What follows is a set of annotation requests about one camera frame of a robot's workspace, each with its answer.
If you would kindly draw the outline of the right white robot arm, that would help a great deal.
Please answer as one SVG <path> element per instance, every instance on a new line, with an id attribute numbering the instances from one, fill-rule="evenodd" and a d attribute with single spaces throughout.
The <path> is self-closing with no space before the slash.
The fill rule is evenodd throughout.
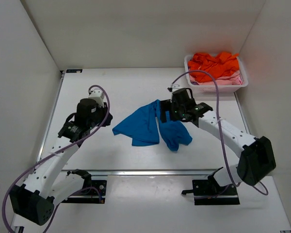
<path id="1" fill-rule="evenodd" d="M 236 165 L 226 165 L 207 177 L 210 187 L 220 193 L 221 188 L 245 183 L 255 187 L 276 167 L 271 141 L 245 133 L 219 116 L 219 111 L 204 102 L 196 103 L 189 88 L 172 93 L 160 104 L 160 120 L 190 122 L 221 141 L 221 146 L 230 148 L 238 157 Z"/>

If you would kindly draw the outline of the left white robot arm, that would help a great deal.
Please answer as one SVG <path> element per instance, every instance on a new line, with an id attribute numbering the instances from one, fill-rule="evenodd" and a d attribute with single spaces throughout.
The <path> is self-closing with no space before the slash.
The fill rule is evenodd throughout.
<path id="1" fill-rule="evenodd" d="M 43 226 L 51 219 L 57 206 L 75 193 L 91 190 L 91 175 L 81 169 L 68 173 L 55 184 L 55 180 L 68 160 L 83 142 L 101 127 L 109 126 L 113 116 L 110 102 L 102 97 L 81 99 L 58 132 L 50 155 L 31 168 L 31 174 L 21 184 L 14 183 L 8 190 L 15 214 Z"/>

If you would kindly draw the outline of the blue t shirt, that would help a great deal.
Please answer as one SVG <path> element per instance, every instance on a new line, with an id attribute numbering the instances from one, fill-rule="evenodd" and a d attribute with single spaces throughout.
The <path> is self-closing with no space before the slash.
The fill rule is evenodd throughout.
<path id="1" fill-rule="evenodd" d="M 132 145 L 137 147 L 159 144 L 160 138 L 173 152 L 178 151 L 181 144 L 189 145 L 193 139 L 180 121 L 171 121 L 169 113 L 166 113 L 167 122 L 161 121 L 160 103 L 155 100 L 138 108 L 112 129 L 113 134 L 130 137 Z"/>

